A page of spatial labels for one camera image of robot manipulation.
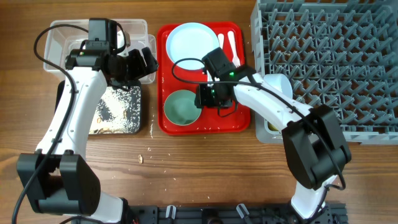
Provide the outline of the green bowl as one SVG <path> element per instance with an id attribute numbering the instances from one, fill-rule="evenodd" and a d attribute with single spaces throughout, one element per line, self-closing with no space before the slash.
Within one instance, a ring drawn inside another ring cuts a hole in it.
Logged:
<path id="1" fill-rule="evenodd" d="M 177 126 L 188 126 L 201 115 L 201 108 L 195 105 L 196 94 L 189 90 L 178 90 L 171 93 L 164 103 L 166 118 Z"/>

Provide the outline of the white plastic fork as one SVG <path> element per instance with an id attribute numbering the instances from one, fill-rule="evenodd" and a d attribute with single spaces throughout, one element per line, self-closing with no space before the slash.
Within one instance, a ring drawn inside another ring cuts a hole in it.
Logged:
<path id="1" fill-rule="evenodd" d="M 232 63 L 236 67 L 240 67 L 241 66 L 241 62 L 240 62 L 240 59 L 239 59 L 238 54 L 237 54 L 236 39 L 235 39 L 234 32 L 233 31 L 229 31 L 227 33 L 227 35 L 228 35 L 228 40 L 229 40 L 229 44 L 230 44 L 230 47 L 231 47 L 231 51 L 232 51 L 232 54 L 233 54 Z"/>

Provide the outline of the white plastic spoon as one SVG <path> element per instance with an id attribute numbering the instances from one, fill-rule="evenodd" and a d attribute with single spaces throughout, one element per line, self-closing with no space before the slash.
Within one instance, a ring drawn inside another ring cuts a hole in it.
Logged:
<path id="1" fill-rule="evenodd" d="M 217 35 L 218 38 L 218 43 L 221 49 L 223 49 L 224 46 L 224 35 L 223 34 L 218 34 Z"/>

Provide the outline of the light blue plate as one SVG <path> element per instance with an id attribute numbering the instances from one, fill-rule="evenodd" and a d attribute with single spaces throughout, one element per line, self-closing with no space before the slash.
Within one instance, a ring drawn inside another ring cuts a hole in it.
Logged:
<path id="1" fill-rule="evenodd" d="M 196 60 L 184 60 L 177 64 L 184 70 L 200 70 L 203 64 L 200 60 L 209 52 L 219 47 L 215 32 L 208 26 L 188 22 L 174 28 L 166 40 L 166 52 L 172 63 L 185 58 Z"/>

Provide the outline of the yellow plastic cup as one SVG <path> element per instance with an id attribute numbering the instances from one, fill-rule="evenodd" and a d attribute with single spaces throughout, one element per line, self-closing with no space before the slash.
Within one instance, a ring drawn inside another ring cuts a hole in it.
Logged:
<path id="1" fill-rule="evenodd" d="M 267 126 L 271 131 L 279 131 L 279 129 L 277 127 L 275 127 L 273 124 L 271 124 L 270 122 L 267 122 Z"/>

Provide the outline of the light blue bowl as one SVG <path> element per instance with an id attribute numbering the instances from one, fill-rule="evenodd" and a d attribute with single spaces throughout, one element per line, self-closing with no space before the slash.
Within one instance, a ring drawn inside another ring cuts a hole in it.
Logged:
<path id="1" fill-rule="evenodd" d="M 292 85 L 284 74 L 267 74 L 264 76 L 264 80 L 272 87 L 282 92 L 285 96 L 293 98 Z"/>

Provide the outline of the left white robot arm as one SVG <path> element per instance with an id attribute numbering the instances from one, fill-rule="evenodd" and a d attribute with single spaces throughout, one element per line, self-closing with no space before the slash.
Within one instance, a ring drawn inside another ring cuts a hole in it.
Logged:
<path id="1" fill-rule="evenodd" d="M 65 81 L 54 117 L 31 154 L 21 154 L 16 168 L 21 198 L 33 211 L 66 215 L 91 223 L 137 223 L 124 198 L 101 190 L 100 180 L 86 163 L 86 143 L 97 104 L 107 87 L 128 91 L 139 79 L 157 71 L 149 48 L 128 50 L 117 21 L 91 18 L 88 38 L 66 57 L 60 71 Z"/>

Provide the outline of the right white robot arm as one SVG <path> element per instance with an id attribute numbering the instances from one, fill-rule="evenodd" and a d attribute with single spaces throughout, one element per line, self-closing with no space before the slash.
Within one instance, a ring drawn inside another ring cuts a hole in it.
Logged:
<path id="1" fill-rule="evenodd" d="M 346 188 L 342 171 L 351 152 L 332 108 L 313 108 L 284 95 L 255 69 L 236 67 L 221 48 L 205 54 L 200 62 L 211 81 L 201 82 L 197 107 L 228 108 L 235 101 L 271 122 L 282 134 L 287 165 L 297 181 L 290 201 L 304 222 L 316 219 L 331 188 Z M 339 179 L 340 186 L 333 182 Z"/>

